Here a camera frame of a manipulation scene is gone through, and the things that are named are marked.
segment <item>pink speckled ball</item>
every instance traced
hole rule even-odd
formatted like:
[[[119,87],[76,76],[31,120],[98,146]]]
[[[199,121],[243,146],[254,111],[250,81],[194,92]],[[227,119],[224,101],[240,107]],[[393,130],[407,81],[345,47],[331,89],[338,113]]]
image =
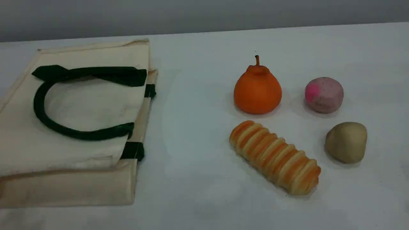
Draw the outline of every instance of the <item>pink speckled ball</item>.
[[[316,78],[305,89],[307,104],[319,113],[332,113],[340,108],[344,98],[341,84],[330,77]]]

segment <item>toy food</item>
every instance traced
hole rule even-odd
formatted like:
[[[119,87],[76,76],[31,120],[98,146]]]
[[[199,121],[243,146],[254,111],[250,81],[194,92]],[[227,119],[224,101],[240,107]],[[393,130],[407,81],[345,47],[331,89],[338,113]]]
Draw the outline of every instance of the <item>toy food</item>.
[[[238,155],[291,195],[307,195],[318,184],[321,168],[317,161],[261,124],[245,121],[231,132],[229,140]]]
[[[367,137],[366,128],[361,123],[340,123],[328,132],[325,149],[344,163],[358,163],[364,158]]]
[[[305,88],[307,104],[319,113],[332,113],[340,108],[344,90],[339,82],[329,77],[320,77]]]
[[[280,83],[256,55],[256,65],[250,65],[234,87],[234,103],[246,113],[264,114],[280,104],[281,96]]]

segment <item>fake bread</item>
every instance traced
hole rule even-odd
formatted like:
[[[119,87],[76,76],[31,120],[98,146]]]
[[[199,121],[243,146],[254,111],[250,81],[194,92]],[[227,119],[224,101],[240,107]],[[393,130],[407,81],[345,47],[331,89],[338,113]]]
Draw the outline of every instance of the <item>fake bread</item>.
[[[284,138],[254,121],[245,121],[230,134],[230,145],[268,180],[290,195],[307,195],[318,184],[321,168]]]

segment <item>beige potato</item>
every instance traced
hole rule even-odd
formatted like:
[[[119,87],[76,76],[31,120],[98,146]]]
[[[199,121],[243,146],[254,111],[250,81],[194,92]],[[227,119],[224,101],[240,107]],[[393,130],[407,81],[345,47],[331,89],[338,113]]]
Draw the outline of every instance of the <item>beige potato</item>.
[[[334,126],[325,139],[325,150],[346,163],[358,163],[364,158],[368,133],[361,123],[344,122]]]

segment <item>dark green handle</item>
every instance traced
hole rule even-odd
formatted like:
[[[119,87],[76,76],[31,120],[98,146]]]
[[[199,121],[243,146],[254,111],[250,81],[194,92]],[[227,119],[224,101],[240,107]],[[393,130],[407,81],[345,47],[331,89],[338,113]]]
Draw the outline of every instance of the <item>dark green handle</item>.
[[[132,136],[133,122],[95,131],[78,131],[60,125],[47,116],[44,107],[45,96],[48,90],[58,82],[88,76],[94,76],[125,86],[143,86],[147,76],[146,70],[138,70],[134,67],[89,67],[68,70],[59,65],[49,65],[38,67],[32,74],[45,81],[38,88],[34,96],[34,113],[49,129],[71,138],[87,141],[107,140],[125,135],[128,135],[129,139]]]

